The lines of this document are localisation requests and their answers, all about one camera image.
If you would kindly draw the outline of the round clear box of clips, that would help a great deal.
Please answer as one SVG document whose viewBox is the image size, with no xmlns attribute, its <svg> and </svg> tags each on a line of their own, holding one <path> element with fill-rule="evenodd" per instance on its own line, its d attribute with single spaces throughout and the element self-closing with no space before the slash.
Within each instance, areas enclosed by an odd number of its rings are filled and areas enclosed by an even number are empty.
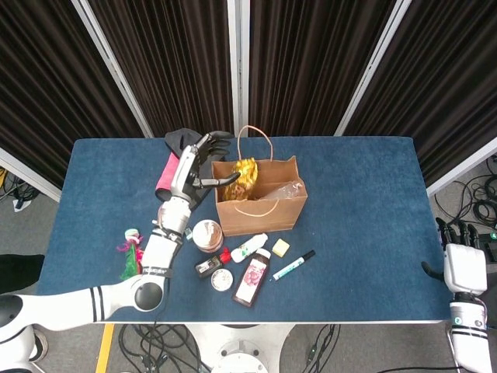
<svg viewBox="0 0 497 373">
<path fill-rule="evenodd" d="M 231 288 L 234 278 L 231 271 L 227 269 L 215 270 L 210 278 L 214 290 L 219 292 L 227 291 Z"/>
</svg>

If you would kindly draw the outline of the brown paper bag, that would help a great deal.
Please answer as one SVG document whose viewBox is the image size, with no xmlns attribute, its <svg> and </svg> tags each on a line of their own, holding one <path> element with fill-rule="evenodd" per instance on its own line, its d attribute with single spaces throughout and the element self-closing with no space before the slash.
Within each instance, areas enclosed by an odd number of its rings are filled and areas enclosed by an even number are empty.
<svg viewBox="0 0 497 373">
<path fill-rule="evenodd" d="M 215 206 L 221 228 L 226 236 L 255 235 L 259 233 L 291 230 L 308 198 L 304 181 L 300 178 L 295 156 L 287 160 L 274 159 L 273 143 L 268 136 L 264 137 L 269 144 L 269 157 L 256 160 L 259 175 L 255 188 L 248 200 L 223 200 L 225 186 L 214 192 Z M 212 176 L 217 179 L 231 175 L 232 167 L 242 156 L 241 138 L 236 140 L 238 157 L 234 161 L 216 161 L 212 163 Z M 281 187 L 285 183 L 298 180 L 304 184 L 305 195 L 291 199 L 261 200 L 261 197 Z"/>
</svg>

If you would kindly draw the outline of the bundle of clear straws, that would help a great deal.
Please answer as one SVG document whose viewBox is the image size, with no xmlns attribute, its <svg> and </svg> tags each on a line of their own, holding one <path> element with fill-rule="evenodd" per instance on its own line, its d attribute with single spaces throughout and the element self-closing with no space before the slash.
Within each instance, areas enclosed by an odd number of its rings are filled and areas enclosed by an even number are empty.
<svg viewBox="0 0 497 373">
<path fill-rule="evenodd" d="M 261 197 L 261 200 L 291 199 L 295 197 L 303 197 L 304 195 L 304 184 L 298 180 L 295 180 L 289 183 L 285 183 L 284 185 L 269 192 L 268 194 Z"/>
</svg>

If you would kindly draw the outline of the black ink bottle red cap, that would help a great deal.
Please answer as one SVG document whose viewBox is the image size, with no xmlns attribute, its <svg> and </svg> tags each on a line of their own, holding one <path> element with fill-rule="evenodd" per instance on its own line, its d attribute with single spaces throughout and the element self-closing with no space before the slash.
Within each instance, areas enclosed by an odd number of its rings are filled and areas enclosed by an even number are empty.
<svg viewBox="0 0 497 373">
<path fill-rule="evenodd" d="M 219 255 L 214 255 L 209 259 L 196 263 L 194 269 L 199 278 L 209 277 L 216 270 L 222 269 L 231 260 L 231 252 L 227 247 Z"/>
</svg>

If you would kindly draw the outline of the white metal frame rail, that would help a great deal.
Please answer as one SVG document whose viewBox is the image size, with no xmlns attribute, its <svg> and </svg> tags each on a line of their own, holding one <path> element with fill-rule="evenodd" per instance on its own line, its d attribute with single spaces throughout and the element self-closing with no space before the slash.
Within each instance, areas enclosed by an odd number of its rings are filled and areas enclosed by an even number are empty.
<svg viewBox="0 0 497 373">
<path fill-rule="evenodd" d="M 467 157 L 464 161 L 453 167 L 446 174 L 441 176 L 437 181 L 426 188 L 428 198 L 431 198 L 435 193 L 439 192 L 447 185 L 463 176 L 475 166 L 485 161 L 491 155 L 497 154 L 497 138 L 494 138 L 485 146 L 478 149 L 474 154 Z"/>
<path fill-rule="evenodd" d="M 0 147 L 0 166 L 7 169 L 9 172 L 18 176 L 21 180 L 27 182 L 30 186 L 36 188 L 41 193 L 45 194 L 50 199 L 59 203 L 61 200 L 61 189 L 53 183 L 36 173 L 25 163 L 18 160 L 15 156 L 8 153 Z"/>
</svg>

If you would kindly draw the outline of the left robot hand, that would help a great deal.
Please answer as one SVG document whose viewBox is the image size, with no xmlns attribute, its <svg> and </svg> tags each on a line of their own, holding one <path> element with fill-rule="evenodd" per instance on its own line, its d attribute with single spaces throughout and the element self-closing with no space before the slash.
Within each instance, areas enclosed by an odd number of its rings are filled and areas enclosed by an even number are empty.
<svg viewBox="0 0 497 373">
<path fill-rule="evenodd" d="M 207 161 L 207 157 L 227 155 L 229 139 L 233 137 L 233 134 L 225 131 L 212 131 L 193 145 L 187 145 L 181 154 L 178 168 L 171 182 L 172 195 L 191 202 L 195 199 L 197 190 L 225 187 L 236 181 L 240 173 L 232 173 L 221 179 L 200 178 L 200 167 Z"/>
</svg>

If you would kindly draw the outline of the brown bottle pink flower label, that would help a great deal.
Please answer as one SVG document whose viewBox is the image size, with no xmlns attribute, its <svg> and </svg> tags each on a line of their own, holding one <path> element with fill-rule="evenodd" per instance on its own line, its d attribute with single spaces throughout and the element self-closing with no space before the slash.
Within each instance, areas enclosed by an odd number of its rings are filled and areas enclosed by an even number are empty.
<svg viewBox="0 0 497 373">
<path fill-rule="evenodd" d="M 269 270 L 271 252 L 257 249 L 249 259 L 232 299 L 245 307 L 252 307 Z"/>
</svg>

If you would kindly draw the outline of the gold foil packet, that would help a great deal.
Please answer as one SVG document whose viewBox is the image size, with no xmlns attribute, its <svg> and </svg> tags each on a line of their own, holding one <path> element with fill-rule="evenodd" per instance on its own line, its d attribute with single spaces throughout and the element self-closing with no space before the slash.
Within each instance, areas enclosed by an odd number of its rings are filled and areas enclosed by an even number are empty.
<svg viewBox="0 0 497 373">
<path fill-rule="evenodd" d="M 254 158 L 240 159 L 232 167 L 232 172 L 239 173 L 239 177 L 224 188 L 223 200 L 248 200 L 259 175 L 256 160 Z"/>
</svg>

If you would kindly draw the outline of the colourful feather toy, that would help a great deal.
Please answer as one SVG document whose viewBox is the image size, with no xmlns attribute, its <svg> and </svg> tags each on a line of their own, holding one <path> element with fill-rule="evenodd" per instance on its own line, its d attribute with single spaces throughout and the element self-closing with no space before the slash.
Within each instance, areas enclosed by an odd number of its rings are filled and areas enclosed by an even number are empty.
<svg viewBox="0 0 497 373">
<path fill-rule="evenodd" d="M 124 233 L 125 243 L 119 245 L 116 250 L 125 254 L 125 264 L 120 279 L 125 281 L 142 272 L 142 257 L 144 250 L 141 248 L 143 236 L 136 228 L 129 228 Z"/>
</svg>

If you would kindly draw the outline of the green white marker pen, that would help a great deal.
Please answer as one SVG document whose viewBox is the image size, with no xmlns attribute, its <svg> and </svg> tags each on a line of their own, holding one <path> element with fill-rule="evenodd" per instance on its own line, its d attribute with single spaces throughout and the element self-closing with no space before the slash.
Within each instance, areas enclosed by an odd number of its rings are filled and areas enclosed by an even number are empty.
<svg viewBox="0 0 497 373">
<path fill-rule="evenodd" d="M 311 250 L 307 253 L 305 253 L 303 256 L 300 256 L 298 257 L 296 260 L 294 260 L 293 262 L 289 263 L 288 265 L 286 265 L 284 268 L 282 268 L 281 270 L 278 270 L 273 276 L 272 276 L 272 279 L 274 279 L 274 281 L 278 281 L 279 279 L 281 279 L 282 277 L 286 276 L 287 274 L 289 274 L 291 271 L 295 270 L 296 268 L 298 268 L 300 265 L 302 265 L 303 263 L 305 263 L 306 261 L 308 261 L 310 258 L 312 258 L 313 256 L 315 255 L 315 251 L 314 250 Z"/>
</svg>

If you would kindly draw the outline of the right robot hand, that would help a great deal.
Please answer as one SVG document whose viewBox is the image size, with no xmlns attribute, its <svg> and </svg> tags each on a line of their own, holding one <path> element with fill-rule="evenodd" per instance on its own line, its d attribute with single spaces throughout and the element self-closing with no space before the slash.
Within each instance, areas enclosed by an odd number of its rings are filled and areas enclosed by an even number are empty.
<svg viewBox="0 0 497 373">
<path fill-rule="evenodd" d="M 488 290 L 486 257 L 480 237 L 472 224 L 458 223 L 459 235 L 442 218 L 435 219 L 443 249 L 443 271 L 436 272 L 427 262 L 421 266 L 429 277 L 443 282 L 453 294 L 482 295 Z"/>
</svg>

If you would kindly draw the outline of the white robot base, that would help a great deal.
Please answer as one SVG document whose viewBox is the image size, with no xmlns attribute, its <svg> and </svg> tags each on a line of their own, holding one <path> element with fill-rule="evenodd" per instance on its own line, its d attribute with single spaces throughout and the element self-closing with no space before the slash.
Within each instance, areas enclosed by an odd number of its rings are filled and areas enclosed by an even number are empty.
<svg viewBox="0 0 497 373">
<path fill-rule="evenodd" d="M 211 373 L 280 373 L 280 355 L 293 323 L 192 323 L 186 326 Z"/>
</svg>

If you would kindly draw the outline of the grey and pink cloth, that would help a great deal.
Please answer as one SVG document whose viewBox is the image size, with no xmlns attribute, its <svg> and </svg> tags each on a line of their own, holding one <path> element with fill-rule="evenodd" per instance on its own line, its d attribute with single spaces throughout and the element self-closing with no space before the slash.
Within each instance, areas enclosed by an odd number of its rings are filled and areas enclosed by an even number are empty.
<svg viewBox="0 0 497 373">
<path fill-rule="evenodd" d="M 170 150 L 169 159 L 165 165 L 164 170 L 162 171 L 161 176 L 158 179 L 155 195 L 156 197 L 164 202 L 171 198 L 172 192 L 171 182 L 176 172 L 176 169 L 179 164 L 179 157 L 182 154 L 182 150 L 187 145 L 193 145 L 197 141 L 202 138 L 198 132 L 191 130 L 189 128 L 182 128 L 176 131 L 171 131 L 166 133 L 165 135 L 165 144 Z M 199 177 L 201 179 L 210 179 L 212 178 L 211 171 L 211 163 L 214 161 L 224 161 L 224 155 L 208 155 L 207 160 L 203 161 L 199 167 Z M 202 190 L 194 190 L 193 191 L 193 199 L 189 204 L 189 208 L 191 211 L 194 211 L 201 202 L 206 198 L 209 194 L 210 190 L 202 189 Z"/>
</svg>

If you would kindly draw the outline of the white bottle green label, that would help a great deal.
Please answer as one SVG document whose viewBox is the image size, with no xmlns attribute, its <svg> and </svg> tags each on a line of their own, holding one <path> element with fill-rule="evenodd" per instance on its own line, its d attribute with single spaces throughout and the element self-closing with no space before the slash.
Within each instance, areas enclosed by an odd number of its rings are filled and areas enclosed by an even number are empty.
<svg viewBox="0 0 497 373">
<path fill-rule="evenodd" d="M 254 235 L 248 241 L 242 243 L 239 247 L 231 251 L 231 259 L 235 263 L 242 262 L 245 258 L 251 256 L 258 249 L 261 249 L 268 239 L 266 233 Z"/>
</svg>

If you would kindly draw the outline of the white metal frame post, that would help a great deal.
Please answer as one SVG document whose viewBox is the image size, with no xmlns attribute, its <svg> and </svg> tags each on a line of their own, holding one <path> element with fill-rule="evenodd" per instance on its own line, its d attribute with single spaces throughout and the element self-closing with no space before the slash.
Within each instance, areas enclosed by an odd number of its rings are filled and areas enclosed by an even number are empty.
<svg viewBox="0 0 497 373">
<path fill-rule="evenodd" d="M 226 0 L 234 132 L 249 135 L 250 0 Z"/>
<path fill-rule="evenodd" d="M 106 35 L 92 10 L 89 0 L 71 0 L 71 3 L 75 8 L 75 11 L 78 13 L 79 18 L 92 39 L 92 42 L 95 44 L 105 66 L 109 70 L 109 73 L 119 89 L 121 96 L 128 105 L 134 119 L 137 121 L 141 132 L 146 138 L 153 138 L 153 130 L 144 116 L 141 106 L 139 105 L 129 82 L 120 67 L 116 55 L 114 54 L 113 49 L 110 46 L 109 41 L 107 40 Z"/>
<path fill-rule="evenodd" d="M 412 0 L 395 0 L 394 7 L 388 17 L 388 20 L 381 31 L 380 37 L 373 49 L 361 79 L 349 101 L 345 113 L 343 114 L 338 127 L 335 130 L 334 136 L 342 136 L 345 134 L 346 128 L 353 118 L 357 107 L 361 103 L 366 90 L 368 89 L 376 71 L 383 60 L 388 47 L 391 44 L 398 27 L 408 11 Z"/>
</svg>

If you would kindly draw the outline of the blue felt table cover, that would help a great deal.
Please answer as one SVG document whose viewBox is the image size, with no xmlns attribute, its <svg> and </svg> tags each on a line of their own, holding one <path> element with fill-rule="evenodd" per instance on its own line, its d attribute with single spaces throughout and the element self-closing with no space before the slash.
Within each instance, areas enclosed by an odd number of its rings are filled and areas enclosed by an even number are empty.
<svg viewBox="0 0 497 373">
<path fill-rule="evenodd" d="M 213 289 L 186 242 L 173 264 L 166 322 L 435 322 L 450 317 L 450 292 L 422 262 L 443 267 L 436 224 L 410 138 L 281 137 L 234 141 L 238 153 L 295 157 L 308 198 L 276 272 L 313 251 L 279 281 L 265 279 L 252 307 Z M 150 235 L 155 186 L 169 157 L 161 138 L 76 141 L 36 291 L 55 295 L 120 279 L 117 249 L 128 228 Z"/>
</svg>

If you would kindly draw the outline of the clear jar of rubber bands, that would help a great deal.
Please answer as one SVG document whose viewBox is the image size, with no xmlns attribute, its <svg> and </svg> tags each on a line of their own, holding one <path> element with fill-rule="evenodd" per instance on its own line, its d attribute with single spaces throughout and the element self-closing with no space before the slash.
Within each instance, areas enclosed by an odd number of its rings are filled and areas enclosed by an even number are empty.
<svg viewBox="0 0 497 373">
<path fill-rule="evenodd" d="M 206 219 L 194 226 L 193 241 L 200 251 L 214 253 L 222 247 L 224 234 L 216 221 Z"/>
</svg>

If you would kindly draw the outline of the dark pleated curtain panel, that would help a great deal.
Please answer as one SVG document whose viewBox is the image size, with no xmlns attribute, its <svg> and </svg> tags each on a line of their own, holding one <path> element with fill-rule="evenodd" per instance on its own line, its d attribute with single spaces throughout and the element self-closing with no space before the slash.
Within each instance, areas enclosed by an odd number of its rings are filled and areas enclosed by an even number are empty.
<svg viewBox="0 0 497 373">
<path fill-rule="evenodd" d="M 143 135 L 71 0 L 0 0 L 0 148 L 62 187 L 77 140 Z"/>
<path fill-rule="evenodd" d="M 157 137 L 234 129 L 226 0 L 89 0 Z"/>
<path fill-rule="evenodd" d="M 410 137 L 427 185 L 497 138 L 497 0 L 412 0 L 345 132 Z"/>
<path fill-rule="evenodd" d="M 251 0 L 248 122 L 335 133 L 395 0 Z"/>
</svg>

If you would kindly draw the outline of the yellow floor tape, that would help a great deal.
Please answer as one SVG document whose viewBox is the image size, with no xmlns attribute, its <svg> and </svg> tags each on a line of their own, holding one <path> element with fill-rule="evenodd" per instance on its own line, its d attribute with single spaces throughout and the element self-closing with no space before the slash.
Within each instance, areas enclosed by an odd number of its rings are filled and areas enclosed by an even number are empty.
<svg viewBox="0 0 497 373">
<path fill-rule="evenodd" d="M 104 326 L 95 373 L 106 373 L 114 329 L 115 325 L 113 323 L 107 323 Z"/>
</svg>

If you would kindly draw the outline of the dark trouser leg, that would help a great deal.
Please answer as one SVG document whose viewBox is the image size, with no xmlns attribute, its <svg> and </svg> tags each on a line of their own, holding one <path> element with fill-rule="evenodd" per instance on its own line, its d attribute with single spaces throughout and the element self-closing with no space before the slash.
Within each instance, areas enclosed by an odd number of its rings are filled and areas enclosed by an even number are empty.
<svg viewBox="0 0 497 373">
<path fill-rule="evenodd" d="M 43 267 L 45 255 L 0 255 L 0 295 L 19 291 L 35 284 Z"/>
</svg>

